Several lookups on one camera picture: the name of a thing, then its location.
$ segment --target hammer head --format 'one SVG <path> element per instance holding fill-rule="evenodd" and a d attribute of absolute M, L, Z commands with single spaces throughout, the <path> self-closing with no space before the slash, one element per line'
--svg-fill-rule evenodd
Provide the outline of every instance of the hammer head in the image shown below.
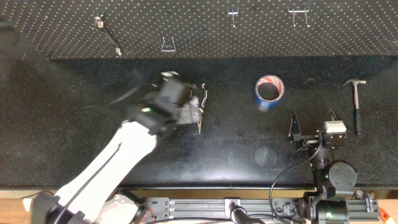
<path fill-rule="evenodd" d="M 366 84 L 366 80 L 359 80 L 358 78 L 352 78 L 348 80 L 346 83 L 344 83 L 344 85 L 347 83 L 353 83 L 353 85 Z"/>

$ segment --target wooden floor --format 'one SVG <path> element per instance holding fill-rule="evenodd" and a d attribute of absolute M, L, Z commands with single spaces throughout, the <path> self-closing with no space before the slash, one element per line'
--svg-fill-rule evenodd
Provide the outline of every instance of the wooden floor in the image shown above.
<path fill-rule="evenodd" d="M 241 198 L 251 198 L 250 194 L 247 197 L 242 197 L 243 193 L 242 192 L 235 192 L 237 194 L 237 197 Z M 217 193 L 213 193 L 213 198 L 220 198 L 220 196 Z M 289 196 L 285 197 L 294 197 L 297 196 L 297 194 L 300 194 L 299 192 L 292 192 L 289 193 Z M 24 197 L 28 194 L 24 192 L 14 192 L 13 194 L 5 194 L 0 192 L 0 198 L 4 197 L 10 197 L 10 195 L 13 195 L 13 197 Z M 257 197 L 265 198 L 266 197 L 266 192 L 264 194 L 258 194 L 256 193 Z M 0 224 L 26 224 L 30 223 L 30 203 L 31 199 L 18 199 L 18 198 L 4 198 L 0 199 Z M 398 221 L 398 200 L 379 200 L 379 206 L 382 207 L 385 211 L 389 213 L 389 215 L 394 219 Z M 169 222 L 169 223 L 188 223 L 188 222 Z M 382 221 L 380 222 L 367 222 L 366 224 L 375 224 L 375 223 L 383 223 Z"/>

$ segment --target blue tape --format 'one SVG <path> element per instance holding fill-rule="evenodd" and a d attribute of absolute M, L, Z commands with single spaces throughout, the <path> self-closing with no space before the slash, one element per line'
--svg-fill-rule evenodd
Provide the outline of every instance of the blue tape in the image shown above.
<path fill-rule="evenodd" d="M 263 99 L 260 94 L 259 94 L 259 86 L 263 83 L 271 83 L 276 86 L 278 89 L 278 97 L 274 100 L 266 100 Z M 271 107 L 275 106 L 278 104 L 279 100 L 282 98 L 282 96 L 285 93 L 285 86 L 284 83 L 280 78 L 278 78 L 275 75 L 264 75 L 261 77 L 257 83 L 256 83 L 256 88 L 254 91 L 254 98 L 256 99 L 257 104 L 260 106 L 261 110 L 268 110 Z"/>

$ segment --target pliers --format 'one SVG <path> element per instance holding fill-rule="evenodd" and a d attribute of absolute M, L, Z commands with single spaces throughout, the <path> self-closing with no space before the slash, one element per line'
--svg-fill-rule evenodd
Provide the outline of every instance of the pliers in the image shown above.
<path fill-rule="evenodd" d="M 200 104 L 200 107 L 199 107 L 199 122 L 198 122 L 199 134 L 200 134 L 200 131 L 201 131 L 201 123 L 202 123 L 202 120 L 203 120 L 203 112 L 205 110 L 205 106 L 206 106 L 206 103 L 207 103 L 206 84 L 205 83 L 202 84 L 201 87 L 203 88 L 203 100 L 202 100 L 202 102 Z"/>

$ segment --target hammer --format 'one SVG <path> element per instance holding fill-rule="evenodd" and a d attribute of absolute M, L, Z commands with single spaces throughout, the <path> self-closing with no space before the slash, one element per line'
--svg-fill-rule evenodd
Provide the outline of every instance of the hammer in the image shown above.
<path fill-rule="evenodd" d="M 354 104 L 355 104 L 355 109 L 354 109 L 354 118 L 355 118 L 355 128 L 356 128 L 356 134 L 361 137 L 362 136 L 362 130 L 361 130 L 361 117 L 359 115 L 359 100 L 358 100 L 358 89 L 356 85 L 358 84 L 366 84 L 366 80 L 359 80 L 357 78 L 352 78 L 348 80 L 345 84 L 347 83 L 353 83 L 354 86 Z"/>

